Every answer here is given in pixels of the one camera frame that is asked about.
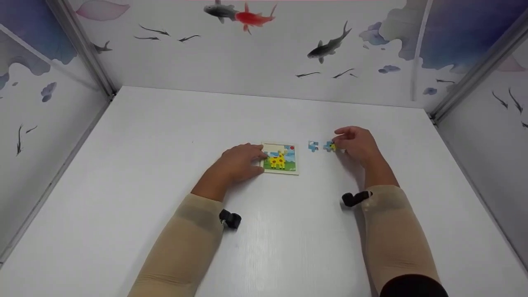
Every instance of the yellow giraffe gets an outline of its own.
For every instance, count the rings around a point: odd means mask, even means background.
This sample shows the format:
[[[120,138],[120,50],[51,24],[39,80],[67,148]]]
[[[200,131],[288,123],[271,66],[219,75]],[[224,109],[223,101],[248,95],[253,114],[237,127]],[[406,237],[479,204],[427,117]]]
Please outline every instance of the yellow giraffe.
[[[279,169],[286,169],[286,160],[284,160],[284,151],[278,151],[279,156],[278,157],[272,157],[269,156],[269,164],[271,168],[276,169],[277,165],[279,165]]]

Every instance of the beige arm sleeve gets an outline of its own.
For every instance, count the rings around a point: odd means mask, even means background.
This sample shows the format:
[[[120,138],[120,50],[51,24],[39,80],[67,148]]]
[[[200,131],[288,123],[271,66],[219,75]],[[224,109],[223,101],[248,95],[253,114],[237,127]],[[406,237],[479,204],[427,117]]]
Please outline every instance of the beige arm sleeve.
[[[192,297],[220,245],[223,204],[189,194],[150,250],[128,297]]]
[[[427,239],[402,189],[376,185],[361,203],[366,222],[367,266],[378,293],[391,279],[421,274],[438,282]]]

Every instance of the jigsaw puzzle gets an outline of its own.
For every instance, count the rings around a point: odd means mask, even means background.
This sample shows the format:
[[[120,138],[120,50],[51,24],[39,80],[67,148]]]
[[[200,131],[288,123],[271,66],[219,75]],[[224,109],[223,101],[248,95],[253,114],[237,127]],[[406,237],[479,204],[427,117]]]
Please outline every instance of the jigsaw puzzle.
[[[260,161],[264,172],[299,175],[296,146],[284,143],[263,143],[268,158]]]
[[[313,152],[319,150],[319,141],[308,141],[308,149]]]
[[[323,145],[323,149],[325,149],[327,152],[335,152],[335,143],[333,141],[327,141],[325,145]]]

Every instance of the koi fish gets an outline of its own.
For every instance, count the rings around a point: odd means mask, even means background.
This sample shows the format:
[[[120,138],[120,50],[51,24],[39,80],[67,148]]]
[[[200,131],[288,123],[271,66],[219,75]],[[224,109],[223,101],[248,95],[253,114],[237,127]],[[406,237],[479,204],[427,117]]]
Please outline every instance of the koi fish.
[[[345,39],[345,37],[350,33],[350,31],[352,30],[352,28],[350,28],[350,30],[346,30],[346,25],[348,24],[348,21],[346,21],[345,23],[345,26],[343,27],[343,34],[336,38],[336,39],[332,39],[330,40],[327,44],[323,45],[323,41],[322,40],[319,40],[319,44],[317,45],[317,47],[311,51],[309,54],[308,54],[308,58],[310,59],[319,59],[319,63],[323,64],[323,62],[325,61],[325,56],[329,55],[329,54],[335,54],[335,50],[337,48],[339,48],[341,46],[341,42],[343,41],[343,39]]]
[[[222,24],[224,23],[224,17],[236,21],[235,15],[238,13],[238,11],[234,10],[234,5],[223,5],[220,0],[214,0],[214,4],[204,7],[203,11],[216,16]]]
[[[103,47],[103,48],[98,46],[98,45],[96,45],[96,44],[94,44],[94,43],[92,43],[92,45],[93,45],[94,48],[96,48],[97,53],[100,54],[102,52],[108,52],[108,51],[112,50],[112,49],[108,48],[108,43],[110,43],[110,40],[105,43],[105,47]]]
[[[262,13],[254,14],[249,12],[249,6],[246,2],[246,4],[244,4],[244,11],[237,13],[234,17],[237,21],[244,24],[244,32],[248,31],[248,33],[251,35],[251,32],[249,31],[249,26],[262,27],[262,25],[266,24],[267,22],[273,21],[275,19],[275,17],[273,16],[273,12],[275,11],[276,7],[277,4],[275,4],[269,16],[262,16]]]

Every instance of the dark sleeve cuff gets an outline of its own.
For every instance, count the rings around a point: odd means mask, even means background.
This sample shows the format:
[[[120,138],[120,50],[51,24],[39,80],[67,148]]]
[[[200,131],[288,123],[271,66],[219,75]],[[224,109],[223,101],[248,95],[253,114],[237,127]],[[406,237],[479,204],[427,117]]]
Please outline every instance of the dark sleeve cuff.
[[[448,297],[444,287],[430,277],[405,274],[395,277],[381,289],[380,297]]]

